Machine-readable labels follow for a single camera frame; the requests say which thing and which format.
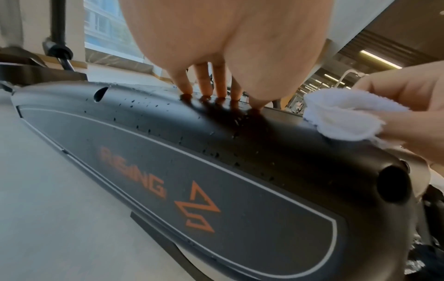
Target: black plastic casing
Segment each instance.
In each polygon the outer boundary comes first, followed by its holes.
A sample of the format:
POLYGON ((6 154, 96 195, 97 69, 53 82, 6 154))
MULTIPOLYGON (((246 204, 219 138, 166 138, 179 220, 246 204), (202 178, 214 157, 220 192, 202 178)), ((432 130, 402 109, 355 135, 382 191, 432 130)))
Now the black plastic casing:
POLYGON ((65 157, 233 279, 403 280, 414 230, 408 171, 368 142, 154 86, 47 83, 12 101, 65 157), (392 185, 403 195, 382 196, 392 185))

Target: hand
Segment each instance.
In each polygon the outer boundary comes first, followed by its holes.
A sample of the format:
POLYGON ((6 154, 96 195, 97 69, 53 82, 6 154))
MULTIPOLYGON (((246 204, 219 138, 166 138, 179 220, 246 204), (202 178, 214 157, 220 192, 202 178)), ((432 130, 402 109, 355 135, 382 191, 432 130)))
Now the hand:
POLYGON ((203 95, 231 99, 244 88, 260 108, 293 94, 325 42, 332 0, 122 0, 122 12, 142 53, 167 70, 184 94, 193 92, 186 69, 194 65, 203 95))
POLYGON ((444 164, 444 61, 374 73, 353 88, 409 107, 412 112, 374 112, 387 123, 381 136, 444 164))

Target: window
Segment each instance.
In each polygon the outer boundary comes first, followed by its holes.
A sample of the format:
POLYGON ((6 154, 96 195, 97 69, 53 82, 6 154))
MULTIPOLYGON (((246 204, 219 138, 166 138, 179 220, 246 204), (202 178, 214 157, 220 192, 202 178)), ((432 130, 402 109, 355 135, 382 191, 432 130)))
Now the window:
POLYGON ((86 48, 143 62, 118 0, 84 0, 84 7, 86 48))

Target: light fixture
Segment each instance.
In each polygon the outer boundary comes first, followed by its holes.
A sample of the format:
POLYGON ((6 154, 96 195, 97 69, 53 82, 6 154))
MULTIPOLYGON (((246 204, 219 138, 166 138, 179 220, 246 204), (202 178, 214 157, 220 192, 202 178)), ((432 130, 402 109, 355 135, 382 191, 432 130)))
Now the light fixture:
POLYGON ((366 55, 366 56, 372 57, 372 58, 374 58, 374 59, 376 59, 376 60, 379 60, 380 62, 383 62, 383 63, 385 63, 386 65, 389 65, 389 66, 394 67, 394 68, 396 68, 396 69, 401 69, 401 68, 402 68, 401 66, 399 66, 399 65, 397 65, 397 64, 394 64, 393 62, 389 62, 388 60, 384 60, 383 58, 378 57, 377 55, 373 55, 372 53, 369 53, 369 52, 367 52, 367 51, 365 51, 365 50, 360 51, 360 53, 361 53, 361 54, 364 54, 364 55, 366 55))
POLYGON ((336 81, 336 82, 339 81, 338 79, 336 79, 336 78, 334 78, 334 77, 331 77, 330 75, 324 74, 324 76, 327 77, 327 78, 330 78, 330 79, 333 80, 333 81, 336 81))

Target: floor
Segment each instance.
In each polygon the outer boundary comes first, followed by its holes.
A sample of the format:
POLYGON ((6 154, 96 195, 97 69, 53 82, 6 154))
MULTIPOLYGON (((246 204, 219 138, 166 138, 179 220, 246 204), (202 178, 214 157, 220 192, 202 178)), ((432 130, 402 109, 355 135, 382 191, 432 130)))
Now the floor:
MULTIPOLYGON (((91 81, 166 84, 102 66, 87 71, 91 81)), ((193 280, 126 206, 21 124, 4 91, 0 225, 0 280, 193 280)))

